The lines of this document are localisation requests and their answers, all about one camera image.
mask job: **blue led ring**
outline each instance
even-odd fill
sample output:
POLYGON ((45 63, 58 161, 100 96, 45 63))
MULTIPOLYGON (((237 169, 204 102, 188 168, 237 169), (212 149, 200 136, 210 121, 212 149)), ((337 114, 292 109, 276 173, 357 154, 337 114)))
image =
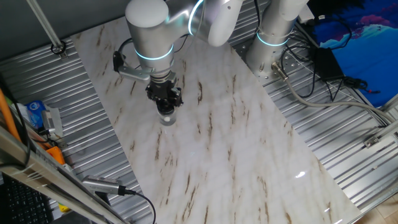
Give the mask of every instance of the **blue led ring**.
POLYGON ((140 53, 138 53, 137 49, 136 49, 136 53, 138 56, 140 56, 146 60, 159 60, 159 59, 162 59, 162 58, 165 58, 166 56, 168 56, 173 51, 173 48, 174 48, 174 44, 172 44, 172 48, 169 50, 169 52, 167 52, 165 55, 157 57, 157 58, 149 58, 149 57, 142 56, 140 53))
POLYGON ((193 35, 193 34, 192 34, 192 30, 191 30, 193 16, 195 15, 196 11, 198 10, 198 8, 199 8, 199 6, 200 6, 200 4, 201 4, 202 2, 203 2, 203 0, 199 0, 199 1, 195 4, 195 6, 194 6, 193 9, 192 9, 191 14, 189 15, 189 20, 188 20, 188 31, 189 31, 189 33, 190 33, 191 35, 193 35))
POLYGON ((267 42, 263 41, 263 40, 260 38, 259 33, 257 33, 257 37, 259 38, 259 40, 260 40, 262 43, 264 43, 264 44, 266 44, 266 45, 268 45, 268 46, 271 46, 271 47, 282 46, 282 45, 286 44, 287 41, 289 40, 289 39, 287 39, 285 42, 283 42, 283 43, 281 43, 281 44, 268 44, 267 42))

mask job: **orange tube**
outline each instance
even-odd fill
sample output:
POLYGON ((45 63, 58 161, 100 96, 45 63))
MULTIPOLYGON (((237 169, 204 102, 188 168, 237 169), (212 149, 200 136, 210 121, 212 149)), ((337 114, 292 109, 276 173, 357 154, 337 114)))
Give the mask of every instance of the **orange tube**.
POLYGON ((20 142, 21 138, 19 137, 18 131, 17 131, 17 127, 15 126, 15 122, 14 119, 12 118, 11 115, 11 110, 8 107, 7 101, 6 101, 6 97, 4 97, 4 94, 2 93, 2 91, 0 90, 0 109, 2 111, 2 114, 4 116, 4 119, 6 120, 6 124, 8 127, 8 131, 20 142))

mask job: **marble surface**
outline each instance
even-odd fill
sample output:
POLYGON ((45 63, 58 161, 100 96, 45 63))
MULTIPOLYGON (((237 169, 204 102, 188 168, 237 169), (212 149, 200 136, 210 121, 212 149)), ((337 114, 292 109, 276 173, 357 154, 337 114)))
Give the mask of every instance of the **marble surface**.
MULTIPOLYGON (((157 223, 348 223, 360 212, 228 45, 188 38, 173 70, 177 122, 113 71, 125 18, 72 36, 157 223)), ((179 48, 182 41, 175 43, 179 48)), ((132 45, 124 51, 138 65, 132 45)))

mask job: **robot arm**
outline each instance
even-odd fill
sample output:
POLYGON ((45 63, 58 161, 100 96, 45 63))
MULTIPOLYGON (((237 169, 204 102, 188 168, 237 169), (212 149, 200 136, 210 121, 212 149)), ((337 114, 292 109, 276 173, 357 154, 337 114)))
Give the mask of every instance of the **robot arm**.
POLYGON ((253 74, 269 76, 280 59, 297 16, 308 0, 272 0, 263 12, 259 32, 250 46, 246 63, 253 74))
POLYGON ((156 102, 162 124, 172 125, 175 107, 182 104, 181 89, 175 86, 177 79, 171 70, 173 43, 183 35, 195 35, 212 46, 223 45, 232 34, 242 2, 132 0, 127 5, 127 24, 142 71, 125 67, 120 52, 114 54, 114 69, 135 80, 150 79, 147 95, 156 102))

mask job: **keyboard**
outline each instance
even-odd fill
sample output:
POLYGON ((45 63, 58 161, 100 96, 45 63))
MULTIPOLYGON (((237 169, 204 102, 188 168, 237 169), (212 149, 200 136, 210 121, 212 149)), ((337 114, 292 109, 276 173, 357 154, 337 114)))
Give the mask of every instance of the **keyboard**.
POLYGON ((46 224, 53 221, 48 197, 4 174, 3 179, 1 223, 46 224))

